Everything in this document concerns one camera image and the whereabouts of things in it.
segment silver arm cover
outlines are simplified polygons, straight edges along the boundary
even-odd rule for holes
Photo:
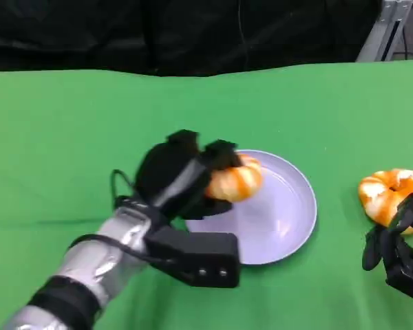
[[[146,253],[143,238],[151,227],[151,220],[143,213],[121,207],[106,220],[98,234],[116,239],[131,249]],[[146,263],[117,247],[101,241],[84,241],[72,247],[55,276],[64,276],[86,286],[96,297],[103,311],[127,281]],[[4,330],[65,330],[56,316],[39,307],[27,305],[9,319]]]

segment toy pumpkin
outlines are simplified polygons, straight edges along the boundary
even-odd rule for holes
[[[413,193],[413,170],[380,170],[362,179],[358,191],[366,214],[388,227],[398,205]],[[404,234],[413,234],[413,228],[409,227]]]
[[[253,196],[262,186],[260,162],[248,155],[239,154],[241,166],[217,170],[212,174],[205,191],[208,197],[230,201],[243,201]]]

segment light purple plate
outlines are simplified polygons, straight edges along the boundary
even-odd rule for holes
[[[192,232],[232,232],[239,239],[240,262],[263,265],[290,256],[309,238],[317,201],[309,181],[283,158],[258,150],[239,152],[262,164],[264,183],[251,198],[224,214],[188,220]]]

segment plate rim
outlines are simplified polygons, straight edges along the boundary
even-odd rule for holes
[[[294,164],[292,164],[291,162],[289,162],[288,160],[284,159],[283,157],[280,157],[278,155],[275,155],[273,153],[269,153],[267,151],[261,151],[261,150],[257,150],[257,149],[238,149],[236,150],[238,153],[244,153],[244,152],[254,152],[254,153],[263,153],[265,155],[269,155],[271,157],[277,158],[285,163],[287,163],[290,167],[292,167],[296,172],[298,172],[300,174],[300,176],[304,179],[304,181],[306,182],[306,185],[312,195],[313,198],[313,209],[314,209],[314,215],[313,215],[313,219],[312,219],[312,223],[310,225],[310,229],[309,232],[306,234],[306,236],[304,237],[303,240],[301,240],[299,242],[299,244],[297,244],[297,247],[292,249],[289,253],[287,253],[286,255],[284,255],[283,257],[277,259],[276,261],[271,261],[271,262],[267,262],[267,263],[250,263],[250,264],[244,264],[244,265],[267,265],[269,263],[275,263],[278,262],[280,260],[286,259],[289,256],[291,256],[292,254],[296,253],[296,251],[298,251],[310,238],[310,236],[312,235],[312,233],[315,230],[315,225],[317,223],[317,215],[318,215],[318,204],[317,204],[317,198],[315,196],[315,192],[312,188],[312,185],[310,184],[308,178],[304,175],[303,172],[301,172]]]

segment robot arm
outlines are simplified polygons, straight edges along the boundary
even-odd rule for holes
[[[195,139],[194,132],[180,131],[153,147],[136,175],[134,193],[114,196],[113,216],[96,234],[73,242],[58,272],[3,329],[91,329],[148,264],[188,285],[236,287],[240,262],[234,235],[170,226],[179,215],[202,219],[232,207],[206,198],[204,189],[211,171],[238,166],[235,145],[219,140],[199,152]]]
[[[401,236],[413,227],[413,194],[399,206],[389,228],[377,225],[366,236],[363,269],[374,269],[383,259],[386,283],[413,298],[413,248]]]

